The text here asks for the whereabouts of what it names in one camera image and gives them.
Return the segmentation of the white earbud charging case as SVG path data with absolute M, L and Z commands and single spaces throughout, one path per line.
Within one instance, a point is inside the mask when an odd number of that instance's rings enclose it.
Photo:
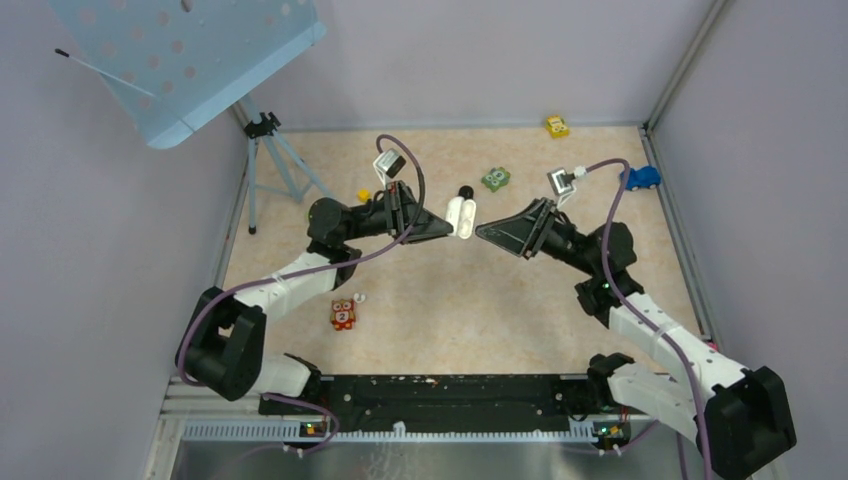
M 468 240 L 474 233 L 477 205 L 473 199 L 452 198 L 447 205 L 445 220 L 452 226 L 450 236 Z

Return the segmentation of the black earbud charging case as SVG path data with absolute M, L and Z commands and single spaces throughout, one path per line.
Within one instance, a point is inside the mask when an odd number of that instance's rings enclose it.
M 465 200 L 473 199 L 474 189 L 469 185 L 463 185 L 459 188 L 458 195 Z

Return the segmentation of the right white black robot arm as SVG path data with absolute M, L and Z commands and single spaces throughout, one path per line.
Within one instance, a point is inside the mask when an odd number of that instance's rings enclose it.
M 595 356 L 586 385 L 594 409 L 650 415 L 694 443 L 710 474 L 724 479 L 747 479 L 796 446 L 782 378 L 724 356 L 665 313 L 627 271 L 637 256 L 625 224 L 583 234 L 542 198 L 475 234 L 515 256 L 544 253 L 587 274 L 575 287 L 584 312 L 665 368 L 661 378 L 624 354 Z

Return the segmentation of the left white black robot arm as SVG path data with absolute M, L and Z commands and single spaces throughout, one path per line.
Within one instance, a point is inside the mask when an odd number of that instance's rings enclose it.
M 453 224 L 424 208 L 402 181 L 365 205 L 315 201 L 308 212 L 310 243 L 294 262 L 260 280 L 201 294 L 175 357 L 180 378 L 228 401 L 274 393 L 297 413 L 314 410 L 321 397 L 318 369 L 291 354 L 266 356 L 267 326 L 353 276 L 368 257 L 349 241 L 386 234 L 395 245 L 412 244 L 453 232 Z

